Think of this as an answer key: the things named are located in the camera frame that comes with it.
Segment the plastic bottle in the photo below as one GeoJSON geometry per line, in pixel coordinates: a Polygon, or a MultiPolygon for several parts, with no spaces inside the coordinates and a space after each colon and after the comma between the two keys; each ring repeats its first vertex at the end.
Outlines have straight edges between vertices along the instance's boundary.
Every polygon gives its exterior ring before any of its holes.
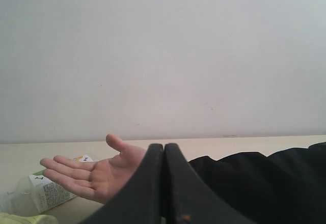
{"type": "MultiPolygon", "coordinates": [[[[74,160],[91,162],[97,161],[97,157],[85,154],[74,160]]],[[[76,197],[42,173],[40,171],[22,178],[13,193],[0,196],[0,212],[35,216],[76,197]]]]}

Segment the white wall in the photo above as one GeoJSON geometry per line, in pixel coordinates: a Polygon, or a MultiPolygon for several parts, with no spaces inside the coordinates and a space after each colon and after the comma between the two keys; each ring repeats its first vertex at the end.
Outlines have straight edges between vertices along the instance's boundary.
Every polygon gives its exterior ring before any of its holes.
{"type": "Polygon", "coordinates": [[[326,0],[0,0],[0,142],[326,133],[326,0]]]}

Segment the black jacket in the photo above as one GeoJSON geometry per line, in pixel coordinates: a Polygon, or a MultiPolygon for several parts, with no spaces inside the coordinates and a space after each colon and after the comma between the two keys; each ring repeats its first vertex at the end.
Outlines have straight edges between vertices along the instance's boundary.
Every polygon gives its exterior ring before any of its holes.
{"type": "Polygon", "coordinates": [[[190,164],[218,196],[256,223],[326,223],[326,143],[269,157],[204,156],[190,164]]]}

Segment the beige table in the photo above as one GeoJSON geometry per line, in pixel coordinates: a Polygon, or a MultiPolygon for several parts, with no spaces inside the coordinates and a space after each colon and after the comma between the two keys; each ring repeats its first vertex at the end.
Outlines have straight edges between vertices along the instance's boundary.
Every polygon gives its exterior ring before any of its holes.
{"type": "MultiPolygon", "coordinates": [[[[220,159],[227,155],[243,151],[258,151],[269,155],[276,151],[293,147],[306,148],[311,144],[325,142],[323,136],[255,137],[255,138],[206,138],[171,139],[155,141],[129,141],[133,145],[147,148],[151,143],[177,143],[188,160],[209,155],[220,159]]],[[[76,157],[93,153],[100,159],[117,154],[105,142],[47,143],[47,144],[2,144],[0,145],[0,194],[13,191],[16,182],[33,172],[43,169],[39,165],[41,158],[55,155],[76,157]]],[[[75,198],[46,212],[54,215],[59,224],[74,224],[89,216],[101,204],[75,198]]]]}

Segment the hand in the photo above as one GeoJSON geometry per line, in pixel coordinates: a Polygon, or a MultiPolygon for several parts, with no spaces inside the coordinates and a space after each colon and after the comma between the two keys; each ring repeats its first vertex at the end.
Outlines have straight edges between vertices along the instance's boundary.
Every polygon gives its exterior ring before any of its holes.
{"type": "Polygon", "coordinates": [[[106,142],[120,154],[98,162],[79,162],[64,156],[44,158],[40,161],[47,168],[43,175],[79,197],[106,203],[134,174],[146,153],[111,134],[106,142]]]}

